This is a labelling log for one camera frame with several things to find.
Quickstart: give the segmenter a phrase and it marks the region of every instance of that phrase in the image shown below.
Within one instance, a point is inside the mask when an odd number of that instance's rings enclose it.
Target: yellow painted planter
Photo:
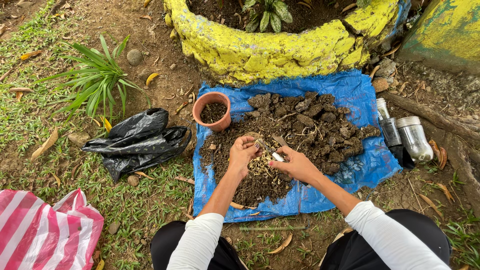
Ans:
[[[330,74],[359,68],[396,23],[398,0],[372,0],[344,19],[299,34],[247,33],[189,11],[184,0],[165,0],[165,22],[173,25],[185,56],[218,82],[239,86],[274,78]]]

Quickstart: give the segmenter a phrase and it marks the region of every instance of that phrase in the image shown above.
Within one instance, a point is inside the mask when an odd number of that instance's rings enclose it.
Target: blue tarp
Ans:
[[[304,96],[307,91],[312,91],[318,92],[320,95],[332,94],[336,98],[334,105],[349,108],[351,113],[347,115],[347,119],[358,127],[368,124],[378,127],[375,90],[370,83],[370,78],[361,74],[359,70],[328,76],[275,80],[268,85],[256,84],[242,88],[221,86],[210,88],[204,84],[200,88],[199,96],[211,91],[222,92],[230,98],[230,113],[233,121],[241,119],[244,112],[253,110],[247,100],[257,94],[278,93],[283,97],[297,97]],[[211,131],[208,128],[197,124],[197,146],[193,154],[194,216],[202,210],[216,187],[211,165],[204,170],[201,165],[202,157],[199,155],[205,138],[210,134]],[[397,160],[385,145],[383,136],[368,137],[362,142],[363,154],[349,158],[340,165],[339,172],[328,176],[350,193],[357,191],[362,186],[375,188],[378,183],[401,170]],[[256,209],[238,210],[230,207],[225,222],[266,220],[277,216],[325,211],[334,207],[315,188],[301,184],[298,192],[296,181],[292,180],[292,184],[295,185],[295,188],[292,188],[285,198],[278,200],[277,204],[266,199]],[[259,211],[259,215],[249,216],[249,214]]]

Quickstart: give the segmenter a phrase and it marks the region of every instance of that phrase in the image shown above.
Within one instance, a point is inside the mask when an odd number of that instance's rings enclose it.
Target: black pants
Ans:
[[[387,213],[423,243],[425,243],[447,265],[451,246],[445,234],[427,216],[408,209],[395,209]],[[155,270],[167,268],[170,256],[185,232],[185,222],[172,221],[155,234],[150,252]],[[245,270],[235,249],[220,237],[208,270]],[[321,270],[389,270],[382,259],[357,231],[346,233],[327,249]]]

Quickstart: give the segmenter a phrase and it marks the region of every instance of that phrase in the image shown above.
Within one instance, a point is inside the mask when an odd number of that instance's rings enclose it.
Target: hand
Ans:
[[[318,177],[323,176],[303,153],[294,151],[288,146],[282,146],[276,152],[278,154],[286,154],[285,160],[288,163],[269,161],[268,165],[281,170],[283,173],[288,174],[289,177],[312,184]]]
[[[230,148],[230,160],[227,171],[241,175],[242,179],[247,176],[248,162],[262,155],[260,145],[253,142],[252,136],[239,137]]]

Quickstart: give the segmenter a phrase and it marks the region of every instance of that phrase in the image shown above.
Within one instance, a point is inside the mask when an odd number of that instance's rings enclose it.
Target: person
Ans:
[[[228,169],[198,216],[172,221],[155,234],[150,252],[155,270],[245,270],[235,249],[220,237],[222,224],[248,163],[262,155],[253,137],[238,138],[230,149]],[[325,177],[302,153],[287,146],[277,153],[286,162],[268,165],[303,181],[327,197],[353,228],[334,241],[321,270],[447,270],[451,246],[435,223],[422,214],[395,209],[384,213],[360,201]]]

